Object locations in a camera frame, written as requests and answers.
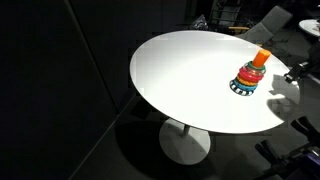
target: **white round table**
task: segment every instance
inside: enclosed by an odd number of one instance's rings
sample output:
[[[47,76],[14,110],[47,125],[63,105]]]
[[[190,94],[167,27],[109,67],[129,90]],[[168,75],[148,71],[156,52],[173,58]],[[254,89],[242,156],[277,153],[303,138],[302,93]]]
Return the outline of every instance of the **white round table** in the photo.
[[[299,27],[312,36],[320,36],[319,23],[315,19],[307,19],[300,21]]]
[[[210,149],[207,131],[253,133],[283,123],[300,101],[289,69],[271,55],[267,72],[251,96],[229,87],[239,68],[261,48],[214,32],[178,31],[157,36],[134,53],[130,75],[138,92],[171,117],[159,135],[164,153],[179,164],[195,164]]]

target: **blue ring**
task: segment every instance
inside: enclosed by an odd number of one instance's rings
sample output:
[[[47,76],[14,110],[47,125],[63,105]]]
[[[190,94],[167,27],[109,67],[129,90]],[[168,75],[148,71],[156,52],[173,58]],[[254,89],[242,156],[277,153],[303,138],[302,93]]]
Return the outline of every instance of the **blue ring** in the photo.
[[[254,91],[258,84],[255,85],[255,86],[245,86],[245,85],[242,85],[238,80],[237,78],[233,80],[234,82],[234,85],[236,85],[238,88],[242,89],[242,90],[245,90],[245,91]]]
[[[230,88],[233,92],[241,95],[241,96],[251,96],[253,94],[254,91],[245,91],[245,90],[242,90],[240,89],[239,87],[237,87],[235,84],[234,84],[234,81],[231,80],[230,82]]]

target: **chair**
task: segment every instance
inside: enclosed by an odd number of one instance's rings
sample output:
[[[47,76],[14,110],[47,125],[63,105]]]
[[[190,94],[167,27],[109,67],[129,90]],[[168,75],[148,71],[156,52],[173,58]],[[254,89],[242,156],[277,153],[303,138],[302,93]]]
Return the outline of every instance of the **chair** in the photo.
[[[247,30],[245,33],[236,35],[236,37],[244,39],[254,44],[264,44],[276,35],[291,19],[292,14],[275,6],[262,19],[261,22]],[[245,27],[229,27],[229,29],[243,30]]]
[[[208,30],[208,25],[207,25],[207,21],[206,18],[204,17],[204,15],[202,14],[201,16],[198,17],[198,19],[196,19],[190,26],[189,29],[190,30],[202,30],[202,31],[206,31]]]
[[[267,179],[277,174],[281,178],[288,180],[319,179],[320,165],[318,162],[320,158],[318,153],[320,148],[320,132],[318,132],[305,116],[300,117],[298,120],[293,120],[291,126],[305,135],[309,143],[281,157],[275,153],[267,140],[256,144],[256,150],[269,161],[271,167],[265,170],[262,176],[255,178],[255,180]],[[304,174],[304,177],[294,178],[294,176],[297,175],[295,174],[297,170],[302,170],[301,172]]]

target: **orange ring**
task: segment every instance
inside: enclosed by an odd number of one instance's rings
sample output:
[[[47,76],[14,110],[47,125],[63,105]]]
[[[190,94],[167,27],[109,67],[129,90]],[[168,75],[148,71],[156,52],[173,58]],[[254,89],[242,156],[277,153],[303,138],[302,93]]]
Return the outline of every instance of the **orange ring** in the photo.
[[[239,77],[239,75],[237,76],[237,79],[239,80],[240,83],[244,84],[244,85],[247,85],[247,86],[255,86],[257,85],[258,83],[255,83],[255,82],[250,82],[250,81],[246,81],[246,80],[243,80]]]
[[[246,80],[250,80],[251,82],[259,82],[263,76],[254,76],[248,73],[243,67],[239,69],[239,75],[244,77]]]
[[[258,83],[259,81],[253,81],[253,80],[250,80],[249,78],[246,78],[244,77],[242,74],[238,73],[238,76],[242,79],[242,80],[245,80],[245,81],[250,81],[250,82],[253,82],[253,83]]]

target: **table pedestal base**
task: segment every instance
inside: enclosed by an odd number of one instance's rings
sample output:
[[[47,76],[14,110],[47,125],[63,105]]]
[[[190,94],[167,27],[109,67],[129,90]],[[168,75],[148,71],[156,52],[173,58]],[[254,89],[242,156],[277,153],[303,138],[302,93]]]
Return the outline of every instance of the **table pedestal base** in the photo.
[[[160,145],[173,161],[192,165],[202,161],[211,146],[207,131],[196,128],[184,129],[185,125],[169,118],[160,129]]]

